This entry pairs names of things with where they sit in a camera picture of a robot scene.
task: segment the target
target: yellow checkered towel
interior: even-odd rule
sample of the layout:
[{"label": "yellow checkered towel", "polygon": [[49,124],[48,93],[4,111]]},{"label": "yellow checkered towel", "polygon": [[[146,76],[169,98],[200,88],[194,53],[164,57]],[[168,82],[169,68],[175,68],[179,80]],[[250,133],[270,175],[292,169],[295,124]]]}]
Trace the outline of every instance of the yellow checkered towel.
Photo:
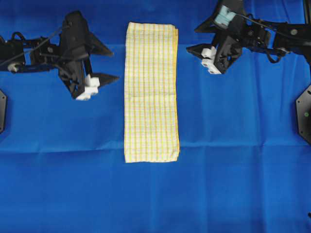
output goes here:
[{"label": "yellow checkered towel", "polygon": [[129,23],[124,81],[127,163],[177,161],[177,45],[178,29],[173,25]]}]

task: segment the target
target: black metal bracket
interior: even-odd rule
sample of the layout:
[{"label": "black metal bracket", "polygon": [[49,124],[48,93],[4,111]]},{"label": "black metal bracket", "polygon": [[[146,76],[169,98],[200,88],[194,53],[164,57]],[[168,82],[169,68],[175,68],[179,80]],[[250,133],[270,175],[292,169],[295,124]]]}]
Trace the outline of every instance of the black metal bracket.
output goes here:
[{"label": "black metal bracket", "polygon": [[[305,22],[311,25],[311,0],[303,0],[303,6]],[[311,144],[311,85],[296,100],[296,110],[299,134]]]},{"label": "black metal bracket", "polygon": [[5,127],[6,101],[6,95],[0,90],[0,133],[4,131]]}]

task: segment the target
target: blue backdrop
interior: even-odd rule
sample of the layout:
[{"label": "blue backdrop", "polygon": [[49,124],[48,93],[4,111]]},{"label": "blue backdrop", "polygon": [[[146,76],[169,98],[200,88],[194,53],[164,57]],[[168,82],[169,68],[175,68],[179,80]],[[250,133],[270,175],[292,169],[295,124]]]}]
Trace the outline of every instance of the blue backdrop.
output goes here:
[{"label": "blue backdrop", "polygon": [[[0,73],[8,95],[0,135],[1,233],[307,233],[311,147],[298,136],[295,99],[310,84],[302,56],[270,64],[243,56],[211,76],[186,47],[216,0],[1,1],[0,34],[49,35],[81,10],[115,56],[94,72],[120,76],[91,101],[73,101],[57,71]],[[304,23],[300,0],[245,0],[269,21]],[[177,163],[125,164],[124,62],[129,21],[179,29]]]}]

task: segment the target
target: folded towel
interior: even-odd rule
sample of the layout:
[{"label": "folded towel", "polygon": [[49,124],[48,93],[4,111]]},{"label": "folded towel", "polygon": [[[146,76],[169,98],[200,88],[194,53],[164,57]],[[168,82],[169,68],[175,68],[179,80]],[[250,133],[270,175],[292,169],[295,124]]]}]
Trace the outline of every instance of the folded towel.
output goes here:
[{"label": "folded towel", "polygon": [[127,163],[177,161],[177,45],[178,29],[173,25],[129,23],[124,81]]}]

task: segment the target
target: robotic arm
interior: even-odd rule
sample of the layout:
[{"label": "robotic arm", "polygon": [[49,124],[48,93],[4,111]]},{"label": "robotic arm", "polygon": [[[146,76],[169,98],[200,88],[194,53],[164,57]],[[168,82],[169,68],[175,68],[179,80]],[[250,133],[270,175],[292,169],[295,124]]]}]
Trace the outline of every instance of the robotic arm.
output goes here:
[{"label": "robotic arm", "polygon": [[[50,39],[60,33],[59,45]],[[0,71],[30,73],[58,69],[58,76],[75,100],[89,100],[98,89],[118,79],[117,76],[93,73],[91,54],[112,56],[113,53],[89,31],[81,12],[66,15],[63,26],[50,37],[25,39],[20,32],[5,41],[0,36]],[[31,64],[26,64],[25,54]],[[0,133],[4,130],[7,97],[0,91]]]},{"label": "robotic arm", "polygon": [[[197,33],[214,33],[213,41],[187,51],[200,58],[210,74],[225,74],[243,48],[265,53],[271,63],[293,52],[311,65],[311,0],[303,3],[306,24],[288,24],[253,19],[246,14],[243,0],[219,0],[212,16],[195,29]],[[272,48],[268,48],[271,33],[267,29],[276,33]],[[311,144],[311,86],[296,100],[296,110],[299,134]]]}]

